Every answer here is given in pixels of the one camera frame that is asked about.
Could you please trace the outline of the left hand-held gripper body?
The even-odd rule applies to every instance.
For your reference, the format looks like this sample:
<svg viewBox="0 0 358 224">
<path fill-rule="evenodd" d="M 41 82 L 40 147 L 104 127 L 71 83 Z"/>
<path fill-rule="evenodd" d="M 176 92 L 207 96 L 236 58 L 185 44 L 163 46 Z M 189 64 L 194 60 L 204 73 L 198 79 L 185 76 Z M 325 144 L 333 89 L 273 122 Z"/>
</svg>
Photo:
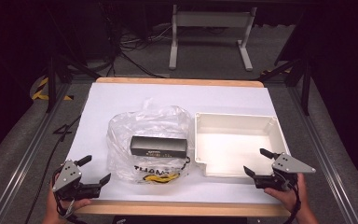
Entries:
<svg viewBox="0 0 358 224">
<path fill-rule="evenodd" d="M 82 172 L 74 161 L 66 161 L 59 169 L 52 191 L 62 201 L 79 201 L 82 199 L 98 198 L 101 188 L 98 184 L 83 184 L 80 182 Z"/>
</svg>

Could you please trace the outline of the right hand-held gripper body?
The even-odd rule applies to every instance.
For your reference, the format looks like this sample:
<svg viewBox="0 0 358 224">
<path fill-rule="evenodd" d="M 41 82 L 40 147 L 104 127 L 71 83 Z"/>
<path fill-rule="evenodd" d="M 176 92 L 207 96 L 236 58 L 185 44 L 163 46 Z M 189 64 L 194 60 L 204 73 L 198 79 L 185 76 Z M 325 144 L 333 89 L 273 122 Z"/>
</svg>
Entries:
<svg viewBox="0 0 358 224">
<path fill-rule="evenodd" d="M 258 189 L 272 188 L 279 191 L 288 191 L 297 184 L 298 174 L 314 174 L 316 169 L 286 154 L 271 164 L 271 175 L 255 175 L 253 178 Z"/>
</svg>

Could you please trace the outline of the white plastic tray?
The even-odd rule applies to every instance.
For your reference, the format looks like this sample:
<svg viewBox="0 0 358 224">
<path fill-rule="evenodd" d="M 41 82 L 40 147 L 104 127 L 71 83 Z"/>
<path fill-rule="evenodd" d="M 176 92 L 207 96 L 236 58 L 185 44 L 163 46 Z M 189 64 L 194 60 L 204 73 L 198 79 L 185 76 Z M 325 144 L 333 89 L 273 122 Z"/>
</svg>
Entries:
<svg viewBox="0 0 358 224">
<path fill-rule="evenodd" d="M 195 163 L 213 177 L 245 178 L 244 169 L 272 173 L 272 160 L 260 153 L 289 151 L 274 116 L 198 113 L 195 117 Z"/>
</svg>

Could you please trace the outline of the clear printed plastic bag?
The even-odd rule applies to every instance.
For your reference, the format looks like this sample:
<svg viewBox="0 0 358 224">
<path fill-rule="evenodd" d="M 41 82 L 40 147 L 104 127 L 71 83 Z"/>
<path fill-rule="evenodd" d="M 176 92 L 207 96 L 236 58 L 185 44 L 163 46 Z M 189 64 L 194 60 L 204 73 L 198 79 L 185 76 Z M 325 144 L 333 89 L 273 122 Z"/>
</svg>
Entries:
<svg viewBox="0 0 358 224">
<path fill-rule="evenodd" d="M 184 159 L 155 158 L 131 154 L 133 136 L 180 138 L 187 140 Z M 194 148 L 193 119 L 177 105 L 151 105 L 142 110 L 124 112 L 108 123 L 106 142 L 108 170 L 134 184 L 167 184 L 185 175 L 191 164 Z"/>
</svg>

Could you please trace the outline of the black rectangular box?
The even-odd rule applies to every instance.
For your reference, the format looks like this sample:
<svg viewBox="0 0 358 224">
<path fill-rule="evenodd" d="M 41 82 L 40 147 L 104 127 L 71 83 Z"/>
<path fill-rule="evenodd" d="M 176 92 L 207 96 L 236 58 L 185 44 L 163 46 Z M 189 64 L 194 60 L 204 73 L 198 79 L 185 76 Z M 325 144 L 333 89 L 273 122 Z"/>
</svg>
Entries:
<svg viewBox="0 0 358 224">
<path fill-rule="evenodd" d="M 155 158 L 186 157 L 187 140 L 149 136 L 133 136 L 130 143 L 131 154 Z"/>
</svg>

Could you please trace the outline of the person's right hand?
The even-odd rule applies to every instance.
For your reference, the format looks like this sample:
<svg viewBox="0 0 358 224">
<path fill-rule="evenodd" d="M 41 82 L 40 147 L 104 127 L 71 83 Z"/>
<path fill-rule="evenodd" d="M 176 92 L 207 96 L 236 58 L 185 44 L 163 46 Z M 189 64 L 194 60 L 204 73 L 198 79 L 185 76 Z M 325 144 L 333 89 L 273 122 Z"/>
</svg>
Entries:
<svg viewBox="0 0 358 224">
<path fill-rule="evenodd" d="M 300 216 L 300 215 L 304 215 L 307 211 L 310 210 L 307 186 L 303 174 L 297 175 L 297 186 L 298 186 L 299 200 L 301 201 L 301 207 L 297 212 L 297 215 Z M 292 212 L 294 210 L 296 204 L 296 194 L 293 190 L 278 191 L 276 189 L 265 188 L 264 192 L 274 197 L 275 199 L 279 200 L 289 212 Z"/>
</svg>

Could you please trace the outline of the person's left hand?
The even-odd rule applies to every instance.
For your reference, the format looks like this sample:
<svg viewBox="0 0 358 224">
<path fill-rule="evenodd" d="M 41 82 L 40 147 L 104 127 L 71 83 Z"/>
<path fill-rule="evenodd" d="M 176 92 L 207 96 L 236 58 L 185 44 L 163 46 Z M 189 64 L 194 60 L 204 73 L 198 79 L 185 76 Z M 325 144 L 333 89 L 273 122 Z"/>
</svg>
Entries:
<svg viewBox="0 0 358 224">
<path fill-rule="evenodd" d="M 74 210 L 78 210 L 82 207 L 91 204 L 90 199 L 83 199 L 80 201 L 75 201 L 73 203 Z M 52 188 L 48 190 L 46 212 L 42 221 L 42 224 L 66 224 L 67 220 L 60 217 L 57 212 L 57 202 L 55 201 Z"/>
</svg>

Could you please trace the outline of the black metal stand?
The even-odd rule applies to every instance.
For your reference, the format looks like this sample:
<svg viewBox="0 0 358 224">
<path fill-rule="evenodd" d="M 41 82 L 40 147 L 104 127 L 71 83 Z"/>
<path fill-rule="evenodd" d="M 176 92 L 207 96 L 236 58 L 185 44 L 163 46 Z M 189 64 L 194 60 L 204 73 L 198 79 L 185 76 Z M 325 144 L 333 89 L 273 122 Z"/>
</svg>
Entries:
<svg viewBox="0 0 358 224">
<path fill-rule="evenodd" d="M 64 84 L 69 84 L 73 76 L 67 68 L 67 64 L 72 65 L 83 74 L 96 80 L 100 77 L 96 72 L 91 71 L 85 65 L 71 59 L 68 56 L 56 54 L 50 57 L 48 61 L 48 108 L 47 113 L 51 112 L 58 101 L 58 93 L 56 91 L 56 77 Z"/>
<path fill-rule="evenodd" d="M 265 82 L 270 78 L 276 77 L 289 70 L 284 83 L 287 87 L 294 87 L 299 80 L 302 80 L 302 92 L 300 97 L 300 106 L 303 113 L 308 116 L 309 113 L 309 96 L 310 96 L 310 63 L 305 59 L 295 59 L 284 63 L 283 65 L 271 70 L 264 71 L 256 80 Z"/>
</svg>

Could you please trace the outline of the white paper sheet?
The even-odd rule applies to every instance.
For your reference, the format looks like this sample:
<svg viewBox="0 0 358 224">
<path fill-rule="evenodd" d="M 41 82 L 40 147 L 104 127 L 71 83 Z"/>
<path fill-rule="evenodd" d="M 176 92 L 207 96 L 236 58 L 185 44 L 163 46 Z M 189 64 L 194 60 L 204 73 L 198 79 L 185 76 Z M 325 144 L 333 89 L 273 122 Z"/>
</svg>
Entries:
<svg viewBox="0 0 358 224">
<path fill-rule="evenodd" d="M 165 84 L 94 83 L 85 104 L 69 158 L 92 156 L 82 169 L 83 181 L 95 183 L 108 173 L 108 122 L 114 116 L 137 111 L 144 104 L 177 105 L 195 119 L 198 113 L 274 116 L 265 88 Z M 195 154 L 187 174 L 168 184 L 132 184 L 112 177 L 103 187 L 102 201 L 174 203 L 256 203 L 276 201 L 246 176 L 213 177 L 203 174 Z"/>
</svg>

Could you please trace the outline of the aluminium rail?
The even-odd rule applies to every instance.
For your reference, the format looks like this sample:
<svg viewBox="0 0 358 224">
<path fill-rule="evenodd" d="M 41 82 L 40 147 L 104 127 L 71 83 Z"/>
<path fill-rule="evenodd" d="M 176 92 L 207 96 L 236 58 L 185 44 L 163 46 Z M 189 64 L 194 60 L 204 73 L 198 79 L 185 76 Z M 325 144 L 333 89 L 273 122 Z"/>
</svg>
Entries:
<svg viewBox="0 0 358 224">
<path fill-rule="evenodd" d="M 15 124 L 0 145 L 0 224 L 17 195 L 21 184 L 41 148 L 70 84 L 55 91 L 59 102 L 48 112 L 48 103 L 37 101 Z"/>
<path fill-rule="evenodd" d="M 320 139 L 319 134 L 317 134 L 317 130 L 310 116 L 307 116 L 303 111 L 299 93 L 295 88 L 289 88 L 288 92 L 296 106 L 297 113 L 301 117 L 301 120 L 307 129 L 307 132 L 312 142 L 314 154 L 316 155 L 316 158 L 321 165 L 328 186 L 332 191 L 335 200 L 337 201 L 337 205 L 346 221 L 346 224 L 358 224 L 358 214 L 356 213 L 351 203 L 351 200 L 347 194 L 347 191 L 344 188 L 343 182 L 337 172 L 337 169 L 330 161 L 327 153 L 325 152 L 322 140 Z"/>
</svg>

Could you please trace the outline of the white metal desk frame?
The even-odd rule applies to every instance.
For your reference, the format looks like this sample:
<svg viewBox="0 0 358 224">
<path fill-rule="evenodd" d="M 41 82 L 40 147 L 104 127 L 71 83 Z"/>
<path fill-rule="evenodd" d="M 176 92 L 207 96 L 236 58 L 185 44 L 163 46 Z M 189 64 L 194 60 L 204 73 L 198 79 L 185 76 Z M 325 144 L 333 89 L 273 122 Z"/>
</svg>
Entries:
<svg viewBox="0 0 358 224">
<path fill-rule="evenodd" d="M 174 70 L 177 65 L 178 27 L 223 27 L 244 29 L 243 38 L 237 41 L 237 45 L 245 70 L 252 71 L 253 65 L 246 47 L 255 20 L 256 12 L 256 7 L 252 7 L 246 12 L 182 11 L 179 10 L 177 5 L 174 5 L 172 7 L 172 44 L 169 68 Z"/>
</svg>

